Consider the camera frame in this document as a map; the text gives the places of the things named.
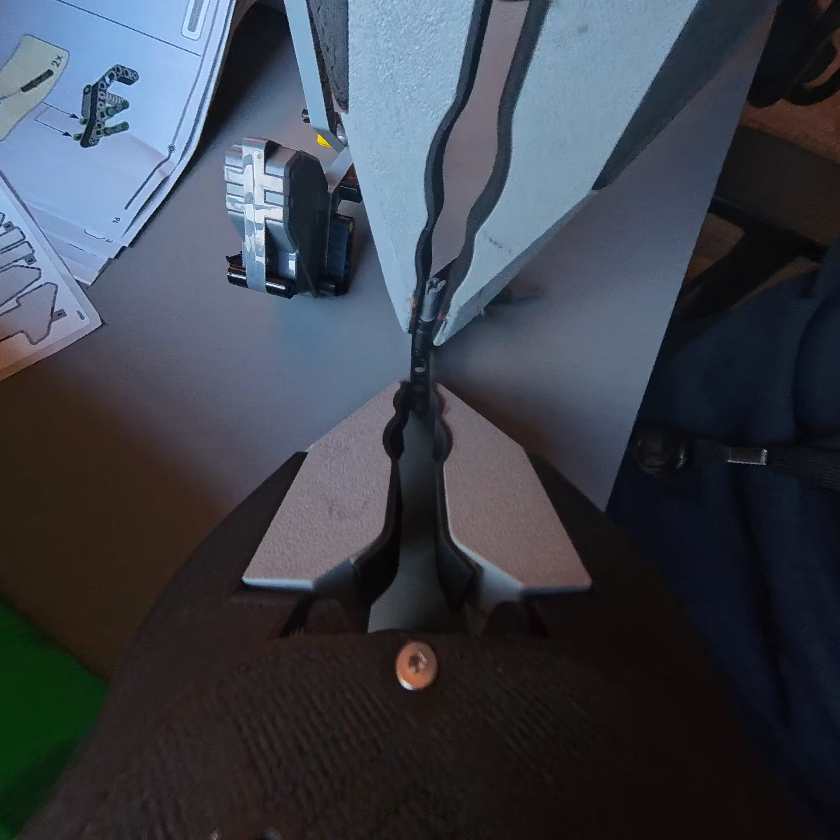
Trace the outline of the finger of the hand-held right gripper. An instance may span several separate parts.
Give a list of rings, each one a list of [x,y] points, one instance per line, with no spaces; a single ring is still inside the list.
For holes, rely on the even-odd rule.
[[[496,160],[448,275],[436,346],[464,328],[592,198],[696,6],[531,4],[500,95]]]
[[[445,148],[492,2],[349,2],[344,127],[395,315],[413,330],[443,210]]]

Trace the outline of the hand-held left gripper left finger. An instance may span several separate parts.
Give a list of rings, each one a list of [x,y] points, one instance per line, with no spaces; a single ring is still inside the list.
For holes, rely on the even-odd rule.
[[[398,566],[403,430],[404,383],[396,381],[316,441],[242,582],[375,601]]]

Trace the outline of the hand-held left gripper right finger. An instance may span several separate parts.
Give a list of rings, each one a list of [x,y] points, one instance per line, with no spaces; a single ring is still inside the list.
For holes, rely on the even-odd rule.
[[[588,592],[592,578],[520,444],[434,387],[437,576],[449,607]]]

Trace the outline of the black lego beam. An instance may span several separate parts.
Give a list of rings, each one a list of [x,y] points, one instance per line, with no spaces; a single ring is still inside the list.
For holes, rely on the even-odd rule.
[[[412,337],[408,402],[412,413],[421,419],[427,415],[430,400],[433,333],[433,320],[418,320]]]

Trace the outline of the dark grey lego pin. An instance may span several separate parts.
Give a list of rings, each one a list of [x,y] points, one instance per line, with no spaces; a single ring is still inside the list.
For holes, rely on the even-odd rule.
[[[424,328],[426,325],[434,324],[438,318],[438,311],[440,309],[442,300],[445,297],[445,290],[447,286],[447,276],[441,271],[436,275],[429,277],[423,289],[423,299],[418,314],[418,325],[422,324]]]

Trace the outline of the grey lego assembly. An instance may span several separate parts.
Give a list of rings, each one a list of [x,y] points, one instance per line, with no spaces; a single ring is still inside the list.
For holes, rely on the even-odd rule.
[[[285,299],[349,291],[354,219],[340,205],[361,203],[362,195],[342,124],[337,128],[341,150],[327,168],[268,139],[226,149],[226,210],[242,240],[241,251],[226,257],[229,284]]]

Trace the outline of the lego instruction booklet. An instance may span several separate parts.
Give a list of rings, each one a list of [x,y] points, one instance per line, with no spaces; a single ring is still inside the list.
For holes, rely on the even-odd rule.
[[[2,1],[2,174],[90,285],[192,157],[239,2]]]

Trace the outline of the lego sticker sheet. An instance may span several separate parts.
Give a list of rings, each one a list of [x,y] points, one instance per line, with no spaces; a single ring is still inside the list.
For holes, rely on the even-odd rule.
[[[102,321],[1,177],[1,379],[66,348]]]

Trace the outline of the green box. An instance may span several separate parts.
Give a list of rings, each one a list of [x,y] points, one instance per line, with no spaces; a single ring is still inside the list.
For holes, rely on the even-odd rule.
[[[109,692],[64,648],[1,603],[1,838],[48,800]]]

